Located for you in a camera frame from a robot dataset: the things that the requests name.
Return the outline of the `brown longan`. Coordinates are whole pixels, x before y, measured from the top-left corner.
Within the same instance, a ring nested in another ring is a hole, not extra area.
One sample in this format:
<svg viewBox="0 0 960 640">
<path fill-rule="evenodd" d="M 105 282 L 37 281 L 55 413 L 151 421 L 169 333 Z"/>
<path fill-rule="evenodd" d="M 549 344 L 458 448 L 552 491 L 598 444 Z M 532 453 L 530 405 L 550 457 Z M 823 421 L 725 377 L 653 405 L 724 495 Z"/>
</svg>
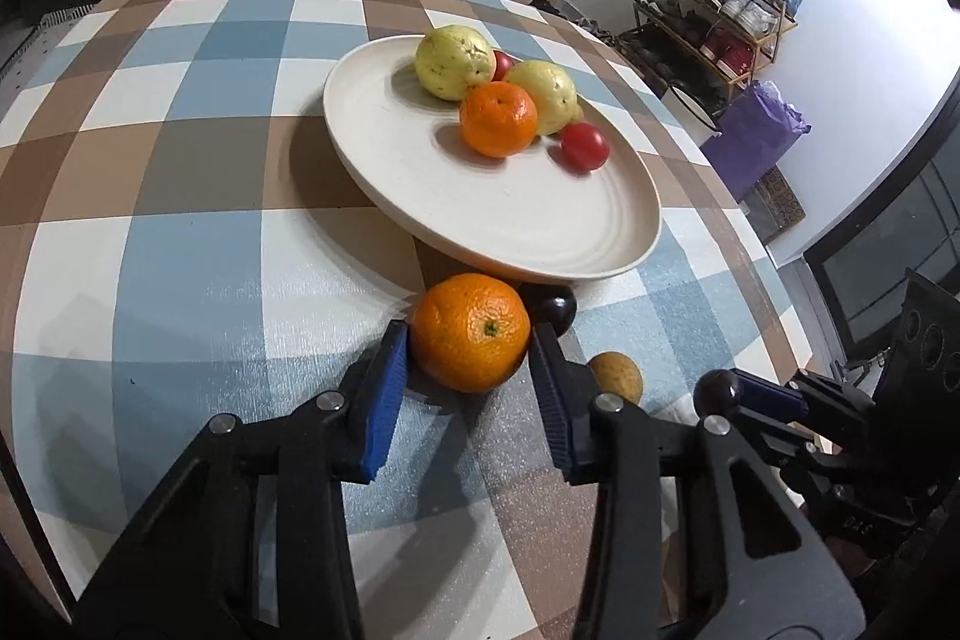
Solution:
<svg viewBox="0 0 960 640">
<path fill-rule="evenodd" d="M 602 393 L 613 393 L 625 401 L 640 404 L 644 390 L 643 372 L 630 356 L 605 351 L 587 361 L 587 367 L 596 377 Z"/>
</svg>

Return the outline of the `dark cherry plum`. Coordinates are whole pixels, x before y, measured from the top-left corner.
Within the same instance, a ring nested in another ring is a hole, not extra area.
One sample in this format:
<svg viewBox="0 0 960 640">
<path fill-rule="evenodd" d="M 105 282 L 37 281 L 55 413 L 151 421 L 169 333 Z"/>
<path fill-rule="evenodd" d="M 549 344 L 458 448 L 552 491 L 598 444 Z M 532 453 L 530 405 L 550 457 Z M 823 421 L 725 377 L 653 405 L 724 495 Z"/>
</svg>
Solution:
<svg viewBox="0 0 960 640">
<path fill-rule="evenodd" d="M 517 292 L 524 302 L 530 323 L 548 323 L 556 336 L 563 336 L 578 315 L 578 301 L 566 284 L 523 283 Z"/>
</svg>

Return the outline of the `orange tangerine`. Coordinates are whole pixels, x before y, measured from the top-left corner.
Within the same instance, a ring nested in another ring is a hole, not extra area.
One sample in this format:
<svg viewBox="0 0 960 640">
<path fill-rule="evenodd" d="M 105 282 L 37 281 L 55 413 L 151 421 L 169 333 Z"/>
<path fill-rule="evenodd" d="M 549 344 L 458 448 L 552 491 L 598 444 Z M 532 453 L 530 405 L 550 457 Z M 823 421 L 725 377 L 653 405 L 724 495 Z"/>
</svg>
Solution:
<svg viewBox="0 0 960 640">
<path fill-rule="evenodd" d="M 480 273 L 430 287 L 409 320 L 416 362 L 439 385 L 482 395 L 523 364 L 530 317 L 514 287 Z"/>
<path fill-rule="evenodd" d="M 459 106 L 460 136 L 485 158 L 506 159 L 524 151 L 537 136 L 538 126 L 534 99 L 506 81 L 473 86 Z"/>
</svg>

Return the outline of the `red tomato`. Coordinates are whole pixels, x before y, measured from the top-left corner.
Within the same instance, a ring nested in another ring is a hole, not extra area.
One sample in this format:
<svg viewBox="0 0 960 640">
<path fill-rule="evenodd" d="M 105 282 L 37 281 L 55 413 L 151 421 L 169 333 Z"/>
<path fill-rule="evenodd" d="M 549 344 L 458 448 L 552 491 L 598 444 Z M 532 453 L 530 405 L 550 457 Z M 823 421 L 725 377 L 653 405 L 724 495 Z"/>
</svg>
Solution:
<svg viewBox="0 0 960 640">
<path fill-rule="evenodd" d="M 494 51 L 494 81 L 501 81 L 505 78 L 505 74 L 514 67 L 516 60 L 509 55 L 509 53 L 503 52 L 502 50 Z"/>
<path fill-rule="evenodd" d="M 569 124 L 563 130 L 560 143 L 566 162 L 579 172 L 601 169 L 610 156 L 610 145 L 604 133 L 587 122 Z"/>
</svg>

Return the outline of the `yellow-green guava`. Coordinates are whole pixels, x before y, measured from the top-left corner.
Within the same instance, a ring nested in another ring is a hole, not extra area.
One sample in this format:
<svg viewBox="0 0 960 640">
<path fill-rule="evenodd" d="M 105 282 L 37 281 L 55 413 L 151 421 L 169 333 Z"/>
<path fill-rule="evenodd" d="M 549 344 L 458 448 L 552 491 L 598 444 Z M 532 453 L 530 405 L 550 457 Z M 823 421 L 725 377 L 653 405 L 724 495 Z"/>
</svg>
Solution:
<svg viewBox="0 0 960 640">
<path fill-rule="evenodd" d="M 583 118 L 578 91 L 560 65 L 544 60 L 517 62 L 506 71 L 505 81 L 519 86 L 537 107 L 537 133 L 551 136 Z"/>
<path fill-rule="evenodd" d="M 480 32 L 447 25 L 423 35 L 413 66 L 420 85 L 431 96 L 459 103 L 470 88 L 493 80 L 496 57 Z"/>
</svg>

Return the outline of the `red tomato front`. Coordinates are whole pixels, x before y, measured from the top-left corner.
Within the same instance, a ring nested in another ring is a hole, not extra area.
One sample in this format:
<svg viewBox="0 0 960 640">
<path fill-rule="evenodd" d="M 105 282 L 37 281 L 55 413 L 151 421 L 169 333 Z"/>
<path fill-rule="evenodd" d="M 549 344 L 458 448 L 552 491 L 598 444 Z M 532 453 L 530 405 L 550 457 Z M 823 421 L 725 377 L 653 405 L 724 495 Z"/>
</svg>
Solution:
<svg viewBox="0 0 960 640">
<path fill-rule="evenodd" d="M 494 81 L 501 81 L 505 78 L 505 74 L 514 67 L 516 60 L 509 55 L 509 53 L 503 52 L 502 50 L 494 51 Z"/>
</svg>

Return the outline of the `cream round plate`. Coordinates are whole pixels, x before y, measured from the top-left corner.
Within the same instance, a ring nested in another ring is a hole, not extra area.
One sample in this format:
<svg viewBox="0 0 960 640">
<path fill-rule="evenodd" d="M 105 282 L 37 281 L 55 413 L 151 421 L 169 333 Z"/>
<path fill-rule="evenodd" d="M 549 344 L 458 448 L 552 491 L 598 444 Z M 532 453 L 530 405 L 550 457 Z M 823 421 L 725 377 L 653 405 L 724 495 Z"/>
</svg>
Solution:
<svg viewBox="0 0 960 640">
<path fill-rule="evenodd" d="M 439 252 L 516 280 L 607 280 L 649 257 L 661 198 L 610 107 L 581 104 L 610 145 L 592 174 L 551 140 L 506 161 L 483 158 L 462 140 L 455 106 L 418 83 L 418 42 L 396 35 L 356 47 L 322 89 L 338 159 L 377 208 Z"/>
</svg>

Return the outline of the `brown doormat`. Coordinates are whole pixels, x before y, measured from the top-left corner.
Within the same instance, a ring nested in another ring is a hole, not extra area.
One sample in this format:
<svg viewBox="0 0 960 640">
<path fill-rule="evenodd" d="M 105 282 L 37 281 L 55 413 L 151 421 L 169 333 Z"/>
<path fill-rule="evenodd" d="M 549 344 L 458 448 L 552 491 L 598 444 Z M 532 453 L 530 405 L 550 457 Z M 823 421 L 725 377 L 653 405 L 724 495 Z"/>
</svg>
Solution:
<svg viewBox="0 0 960 640">
<path fill-rule="evenodd" d="M 777 167 L 771 167 L 740 200 L 740 208 L 763 245 L 805 220 L 796 193 Z"/>
</svg>

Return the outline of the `purple bag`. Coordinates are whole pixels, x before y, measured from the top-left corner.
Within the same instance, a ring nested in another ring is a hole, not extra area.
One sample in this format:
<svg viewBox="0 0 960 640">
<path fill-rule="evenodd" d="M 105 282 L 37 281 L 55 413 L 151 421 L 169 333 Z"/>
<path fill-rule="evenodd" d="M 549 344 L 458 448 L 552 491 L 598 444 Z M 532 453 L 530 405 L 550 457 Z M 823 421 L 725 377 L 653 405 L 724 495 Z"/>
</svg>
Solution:
<svg viewBox="0 0 960 640">
<path fill-rule="evenodd" d="M 812 130 L 773 81 L 754 81 L 718 120 L 718 135 L 701 147 L 736 202 Z"/>
</svg>

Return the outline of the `white waste bin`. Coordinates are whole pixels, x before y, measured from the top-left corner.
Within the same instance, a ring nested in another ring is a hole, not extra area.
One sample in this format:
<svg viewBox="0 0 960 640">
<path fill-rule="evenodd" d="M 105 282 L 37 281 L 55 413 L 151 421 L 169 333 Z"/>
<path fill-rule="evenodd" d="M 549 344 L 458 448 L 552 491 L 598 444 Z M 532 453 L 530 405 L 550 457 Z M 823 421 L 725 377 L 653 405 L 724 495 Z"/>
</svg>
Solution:
<svg viewBox="0 0 960 640">
<path fill-rule="evenodd" d="M 661 103 L 682 125 L 686 135 L 701 148 L 709 138 L 719 135 L 719 127 L 695 97 L 686 94 L 679 86 L 670 85 L 661 96 Z"/>
</svg>

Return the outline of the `wooden shoe rack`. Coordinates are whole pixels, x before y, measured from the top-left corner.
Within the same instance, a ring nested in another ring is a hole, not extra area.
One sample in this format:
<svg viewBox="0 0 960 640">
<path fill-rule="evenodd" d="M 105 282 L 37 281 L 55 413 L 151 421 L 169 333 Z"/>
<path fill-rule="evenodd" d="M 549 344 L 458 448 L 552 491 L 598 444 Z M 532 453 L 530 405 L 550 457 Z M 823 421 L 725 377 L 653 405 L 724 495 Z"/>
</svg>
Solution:
<svg viewBox="0 0 960 640">
<path fill-rule="evenodd" d="M 804 0 L 633 0 L 619 44 L 647 76 L 716 120 L 776 62 Z"/>
</svg>

